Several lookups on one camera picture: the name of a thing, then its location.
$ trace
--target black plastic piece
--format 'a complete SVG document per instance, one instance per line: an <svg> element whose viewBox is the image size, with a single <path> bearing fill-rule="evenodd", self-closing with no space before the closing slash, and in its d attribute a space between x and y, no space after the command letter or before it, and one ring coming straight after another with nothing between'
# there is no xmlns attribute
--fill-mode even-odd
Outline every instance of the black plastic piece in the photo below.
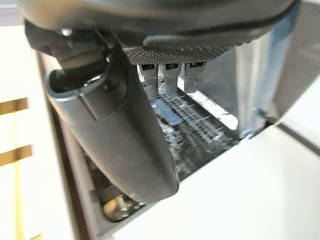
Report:
<svg viewBox="0 0 320 240"><path fill-rule="evenodd" d="M25 21L25 35L33 49L56 58L69 82L76 79L81 83L80 79L90 79L105 70L108 47L99 44L94 30L74 30L70 36L64 36Z"/></svg>
<svg viewBox="0 0 320 240"><path fill-rule="evenodd" d="M123 195L124 193L109 181L109 179L101 172L101 170L82 148L81 152L83 153L85 161L88 165L92 181L97 192L97 198L99 199L101 205L104 205L112 199Z"/></svg>
<svg viewBox="0 0 320 240"><path fill-rule="evenodd" d="M106 72L83 87L55 92L57 76L55 70L45 80L50 101L114 185L145 204L178 191L175 164L137 68L119 47ZM109 88L110 82L116 87Z"/></svg>
<svg viewBox="0 0 320 240"><path fill-rule="evenodd" d="M294 0L18 0L29 21L51 30L181 33L276 18Z"/></svg>
<svg viewBox="0 0 320 240"><path fill-rule="evenodd" d="M180 64L207 62L244 43L249 43L269 32L298 4L295 1L276 17L263 21L220 25L174 33L149 33L115 30L130 62L136 64Z"/></svg>

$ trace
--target white surface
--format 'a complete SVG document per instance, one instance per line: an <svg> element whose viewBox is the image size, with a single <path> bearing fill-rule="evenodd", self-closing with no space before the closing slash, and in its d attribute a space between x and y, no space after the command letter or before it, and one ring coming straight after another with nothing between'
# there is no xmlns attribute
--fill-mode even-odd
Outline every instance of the white surface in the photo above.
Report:
<svg viewBox="0 0 320 240"><path fill-rule="evenodd" d="M17 123L17 132L27 130L25 136L31 140L26 142L22 137L21 145L32 143L33 155L20 161L24 237L29 240L43 234L44 240L77 239L35 52L29 47L23 26L0 27L0 39L0 102L28 97L29 109L23 111L20 129ZM13 167L0 167L1 240L15 239Z"/></svg>
<svg viewBox="0 0 320 240"><path fill-rule="evenodd" d="M111 239L318 240L319 203L319 156L271 126Z"/></svg>
<svg viewBox="0 0 320 240"><path fill-rule="evenodd" d="M279 122L320 148L320 75Z"/></svg>
<svg viewBox="0 0 320 240"><path fill-rule="evenodd" d="M320 4L320 0L303 0L303 1L313 3L313 4Z"/></svg>

